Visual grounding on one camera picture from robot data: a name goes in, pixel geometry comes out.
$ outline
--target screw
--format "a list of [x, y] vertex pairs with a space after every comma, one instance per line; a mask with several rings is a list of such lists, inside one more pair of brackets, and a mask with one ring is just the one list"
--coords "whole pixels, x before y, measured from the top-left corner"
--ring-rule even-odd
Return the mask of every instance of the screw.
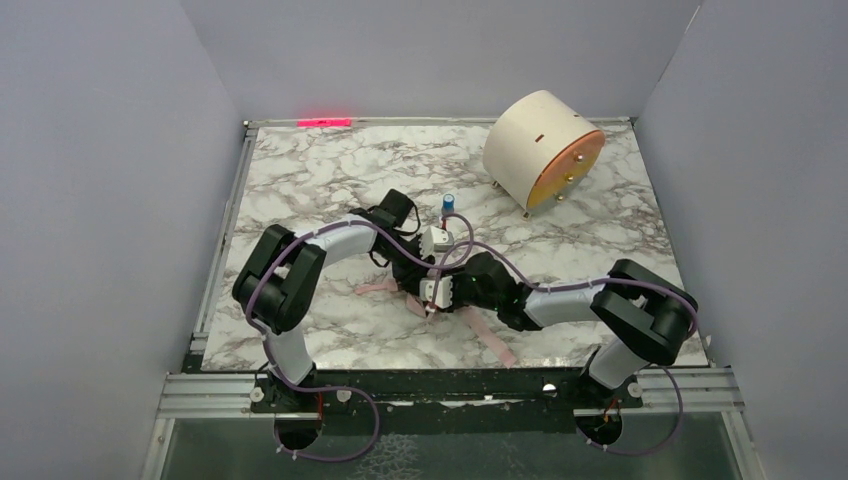
[[553, 383], [546, 383], [545, 386], [542, 387], [542, 395], [548, 398], [556, 397], [556, 385]]
[[633, 398], [639, 398], [642, 396], [642, 386], [633, 382], [627, 386], [627, 393], [629, 393]]
[[350, 400], [350, 396], [350, 390], [339, 390], [336, 392], [336, 399], [338, 399], [338, 401], [342, 403], [345, 403]]

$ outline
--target pink cloth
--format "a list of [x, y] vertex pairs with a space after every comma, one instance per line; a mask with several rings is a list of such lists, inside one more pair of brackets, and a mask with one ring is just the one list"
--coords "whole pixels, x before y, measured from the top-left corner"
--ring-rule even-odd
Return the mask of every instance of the pink cloth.
[[[397, 282], [395, 282], [395, 279], [392, 278], [391, 275], [387, 275], [382, 283], [375, 285], [362, 285], [357, 287], [353, 292], [357, 295], [362, 295], [364, 293], [376, 292], [379, 290], [397, 292]], [[406, 295], [406, 308], [419, 317], [427, 318], [427, 312], [424, 310], [424, 305], [421, 304], [421, 300], [412, 295]], [[474, 307], [466, 307], [460, 310], [463, 320], [465, 320], [465, 323], [471, 328], [471, 331], [477, 334], [480, 341], [489, 347], [489, 350], [498, 357], [498, 360], [500, 360], [506, 368], [510, 368], [515, 365], [515, 362], [518, 361], [515, 358], [515, 355], [506, 343], [498, 338], [489, 326], [486, 325], [486, 321], [483, 319], [483, 316], [480, 315], [480, 312]]]
[[466, 307], [461, 310], [462, 318], [465, 320], [465, 323], [468, 324], [468, 326], [471, 327], [471, 330], [477, 334], [480, 341], [486, 344], [486, 346], [489, 347], [489, 350], [498, 357], [498, 360], [500, 360], [506, 368], [510, 368], [515, 365], [515, 362], [517, 362], [518, 359], [515, 358], [515, 355], [506, 343], [498, 338], [489, 326], [486, 325], [486, 321], [483, 319], [483, 316], [480, 315], [480, 312], [474, 307]]

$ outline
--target cable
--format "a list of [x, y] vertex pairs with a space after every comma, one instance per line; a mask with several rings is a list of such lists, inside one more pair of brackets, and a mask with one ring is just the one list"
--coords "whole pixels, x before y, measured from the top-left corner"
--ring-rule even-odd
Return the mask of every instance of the cable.
[[267, 367], [268, 364], [270, 364], [270, 363], [271, 363], [270, 360], [263, 363], [262, 365], [259, 366], [259, 368], [256, 369], [255, 372], [253, 372], [253, 383], [254, 384], [259, 383], [259, 374], [262, 373], [262, 370], [265, 370], [265, 367]]
[[624, 457], [642, 457], [645, 455], [652, 455], [654, 453], [659, 452], [663, 448], [669, 446], [672, 442], [674, 442], [678, 436], [680, 436], [680, 431], [683, 428], [683, 394], [680, 393], [680, 386], [677, 384], [677, 380], [674, 379], [674, 375], [671, 374], [671, 371], [665, 367], [660, 367], [666, 375], [668, 375], [668, 379], [671, 380], [671, 384], [674, 386], [674, 393], [677, 395], [677, 422], [674, 424], [674, 430], [665, 437], [665, 440], [654, 445], [651, 448], [646, 448], [644, 450], [636, 450], [636, 451], [628, 451], [628, 450], [618, 450], [615, 447], [610, 447], [609, 445], [601, 445], [598, 442], [590, 439], [583, 433], [579, 428], [577, 429], [580, 432], [580, 435], [586, 439], [586, 443], [591, 445], [598, 450], [603, 450], [605, 453], [611, 453], [613, 455], [621, 455]]
[[[620, 285], [630, 285], [630, 286], [646, 288], [646, 289], [653, 290], [653, 291], [656, 291], [658, 293], [661, 293], [663, 295], [669, 296], [671, 298], [674, 298], [678, 302], [680, 302], [684, 306], [684, 308], [686, 308], [686, 310], [688, 311], [688, 313], [690, 314], [690, 316], [692, 318], [692, 323], [690, 325], [690, 330], [689, 330], [688, 336], [692, 336], [697, 331], [697, 327], [698, 327], [697, 317], [698, 317], [698, 315], [697, 315], [697, 312], [695, 311], [694, 307], [691, 304], [689, 304], [689, 302], [686, 301], [686, 299], [684, 299], [680, 295], [672, 292], [671, 290], [669, 290], [665, 287], [661, 287], [659, 285], [654, 285], [654, 284], [651, 284], [651, 283], [641, 282], [641, 281], [637, 281], [637, 280], [629, 280], [629, 279], [623, 279], [623, 278], [612, 278], [612, 277], [599, 278], [599, 279], [596, 279], [596, 280], [591, 280], [591, 281], [588, 281], [588, 282], [576, 283], [576, 284], [571, 284], [571, 285], [558, 285], [558, 286], [555, 286], [555, 287], [540, 287], [539, 285], [531, 282], [526, 276], [524, 276], [524, 274], [521, 273], [521, 271], [518, 269], [518, 267], [516, 267], [515, 264], [513, 264], [512, 262], [510, 262], [509, 259], [507, 259], [502, 253], [498, 252], [493, 247], [490, 247], [489, 245], [487, 245], [485, 243], [474, 241], [474, 230], [471, 226], [471, 222], [469, 222], [468, 219], [466, 219], [462, 215], [459, 215], [459, 214], [456, 214], [456, 213], [451, 213], [451, 214], [447, 214], [447, 215], [444, 216], [444, 218], [448, 218], [448, 217], [458, 218], [463, 223], [465, 223], [465, 226], [468, 229], [468, 237], [469, 238], [468, 238], [468, 240], [458, 242], [453, 247], [451, 247], [451, 249], [448, 250], [445, 253], [445, 255], [442, 257], [442, 259], [439, 261], [438, 264], [429, 264], [429, 263], [424, 262], [423, 260], [415, 257], [411, 253], [407, 252], [403, 247], [401, 247], [401, 245], [395, 239], [393, 239], [391, 237], [391, 235], [389, 233], [387, 233], [385, 230], [383, 230], [380, 227], [372, 224], [371, 222], [367, 222], [367, 221], [364, 221], [364, 220], [353, 220], [353, 221], [348, 221], [348, 222], [340, 222], [340, 223], [325, 225], [325, 226], [319, 228], [316, 231], [308, 232], [308, 233], [304, 234], [303, 236], [296, 238], [292, 243], [290, 243], [288, 246], [286, 246], [285, 249], [283, 249], [283, 251], [280, 253], [280, 255], [268, 267], [268, 270], [265, 272], [265, 274], [259, 280], [259, 283], [256, 285], [256, 288], [254, 289], [253, 293], [251, 294], [250, 299], [248, 300], [246, 308], [245, 308], [245, 317], [247, 318], [248, 324], [250, 324], [253, 328], [255, 328], [260, 333], [262, 333], [263, 338], [265, 338], [265, 340], [263, 340], [263, 342], [262, 342], [262, 346], [263, 346], [263, 349], [265, 350], [266, 356], [268, 356], [269, 359], [273, 359], [273, 355], [271, 354], [270, 347], [267, 343], [268, 342], [267, 338], [270, 336], [270, 334], [272, 332], [270, 332], [270, 329], [267, 326], [265, 326], [261, 322], [256, 321], [253, 318], [253, 307], [256, 305], [256, 301], [259, 297], [259, 293], [262, 291], [262, 289], [268, 283], [268, 280], [274, 274], [274, 271], [277, 269], [277, 267], [279, 267], [282, 264], [282, 262], [286, 258], [286, 256], [288, 256], [298, 245], [305, 242], [306, 240], [309, 240], [309, 239], [311, 239], [315, 236], [321, 235], [323, 233], [326, 233], [326, 232], [329, 232], [329, 231], [332, 231], [332, 230], [335, 230], [335, 229], [338, 229], [338, 228], [350, 227], [350, 226], [365, 226], [365, 227], [371, 228], [372, 230], [376, 231], [379, 235], [382, 235], [389, 242], [389, 244], [391, 244], [393, 247], [395, 247], [398, 251], [401, 252], [401, 254], [406, 256], [413, 263], [420, 265], [424, 268], [435, 269], [436, 270], [436, 283], [435, 283], [435, 286], [434, 286], [434, 289], [433, 289], [433, 298], [436, 298], [436, 292], [438, 290], [438, 285], [439, 285], [438, 279], [439, 279], [439, 276], [441, 275], [441, 271], [442, 270], [448, 270], [448, 269], [451, 269], [451, 268], [456, 268], [456, 267], [462, 265], [463, 262], [465, 262], [465, 260], [470, 256], [471, 251], [474, 249], [474, 247], [477, 246], [477, 247], [481, 247], [485, 250], [488, 250], [493, 255], [498, 257], [498, 259], [500, 259], [501, 262], [503, 262], [507, 267], [509, 267], [513, 272], [515, 272], [515, 274], [521, 279], [522, 282], [524, 282], [528, 287], [530, 287], [530, 288], [532, 288], [533, 290], [536, 290], [536, 291], [546, 291], [546, 292], [549, 292], [549, 293], [567, 292], [567, 291], [582, 290], [582, 289], [585, 289], [585, 288], [590, 288], [590, 287], [592, 287], [593, 285], [596, 285], [596, 284], [614, 283], [614, 284], [620, 284]], [[466, 246], [466, 245], [468, 246], [468, 248], [465, 249], [465, 252], [459, 258], [459, 260], [457, 260], [456, 262], [454, 262], [452, 264], [447, 264], [447, 265], [445, 264], [447, 262], [448, 257], [455, 250], [459, 249], [462, 246]], [[669, 376], [669, 378], [671, 378], [672, 384], [675, 386], [675, 391], [677, 392], [678, 403], [679, 403], [679, 406], [680, 406], [680, 415], [678, 416], [678, 423], [675, 426], [675, 429], [672, 432], [672, 434], [669, 435], [669, 437], [665, 441], [663, 441], [660, 445], [658, 445], [657, 447], [654, 447], [653, 449], [649, 449], [649, 450], [645, 451], [645, 452], [648, 452], [648, 453], [653, 453], [657, 449], [663, 448], [665, 445], [668, 444], [668, 442], [673, 440], [679, 434], [679, 430], [680, 430], [680, 427], [682, 425], [682, 419], [683, 419], [683, 399], [680, 395], [680, 390], [677, 387], [677, 383], [674, 380], [674, 378], [671, 376], [671, 373], [666, 368], [664, 368], [664, 367], [661, 367], [661, 368], [663, 368], [663, 370], [666, 372], [666, 374]], [[356, 393], [357, 395], [362, 396], [368, 402], [368, 404], [371, 406], [371, 409], [374, 412], [374, 432], [373, 432], [371, 438], [369, 439], [368, 443], [365, 445], [365, 447], [363, 447], [362, 449], [360, 449], [359, 451], [357, 451], [355, 453], [340, 456], [340, 457], [323, 457], [323, 456], [319, 456], [319, 455], [313, 455], [313, 454], [310, 454], [310, 453], [299, 453], [298, 454], [297, 452], [294, 452], [294, 451], [287, 449], [282, 444], [278, 445], [278, 451], [284, 451], [286, 453], [291, 453], [293, 455], [293, 458], [296, 458], [297, 455], [300, 455], [303, 458], [308, 458], [308, 459], [322, 461], [322, 462], [335, 463], [335, 462], [345, 462], [345, 461], [357, 458], [361, 455], [364, 455], [377, 442], [377, 439], [378, 439], [379, 433], [380, 433], [379, 409], [377, 408], [377, 404], [374, 401], [374, 399], [371, 398], [371, 396], [368, 395], [366, 392], [364, 392], [363, 390], [360, 390], [358, 388], [355, 388], [355, 387], [343, 387], [343, 386], [304, 388], [304, 387], [300, 387], [300, 386], [295, 385], [294, 383], [290, 382], [289, 379], [286, 378], [283, 371], [279, 368], [279, 366], [272, 365], [271, 369], [275, 373], [275, 375], [277, 377], [279, 377], [280, 380], [282, 380], [283, 383], [288, 388], [291, 388], [292, 390], [294, 390], [296, 392], [323, 393], [323, 392], [336, 392], [336, 391], [340, 391], [340, 390], [348, 390], [351, 393]]]
[[388, 260], [386, 260], [386, 263], [380, 265], [380, 262], [378, 262], [377, 259], [374, 258], [374, 252], [368, 252], [368, 258], [371, 259], [371, 263], [376, 265], [377, 268], [386, 268], [386, 267], [389, 266], [389, 263], [390, 263]]

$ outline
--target small bottle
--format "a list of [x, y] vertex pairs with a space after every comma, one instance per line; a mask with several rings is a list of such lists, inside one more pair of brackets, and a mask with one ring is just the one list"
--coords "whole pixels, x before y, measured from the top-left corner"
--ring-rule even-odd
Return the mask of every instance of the small bottle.
[[442, 230], [447, 229], [448, 220], [445, 215], [453, 213], [453, 202], [456, 200], [450, 193], [442, 197]]

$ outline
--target metal leg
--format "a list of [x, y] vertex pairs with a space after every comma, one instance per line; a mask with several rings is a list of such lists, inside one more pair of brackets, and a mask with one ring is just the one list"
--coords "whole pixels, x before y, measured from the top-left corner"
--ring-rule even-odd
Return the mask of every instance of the metal leg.
[[175, 422], [173, 418], [163, 418], [153, 424], [153, 438], [150, 439], [147, 458], [141, 471], [142, 480], [159, 480], [162, 477]]
[[727, 436], [730, 438], [730, 446], [733, 448], [733, 455], [736, 457], [736, 465], [739, 466], [742, 480], [765, 480], [765, 472], [754, 448], [754, 442], [748, 434], [748, 427], [745, 425], [742, 413], [722, 412], [721, 416], [724, 419], [724, 426], [727, 429]]

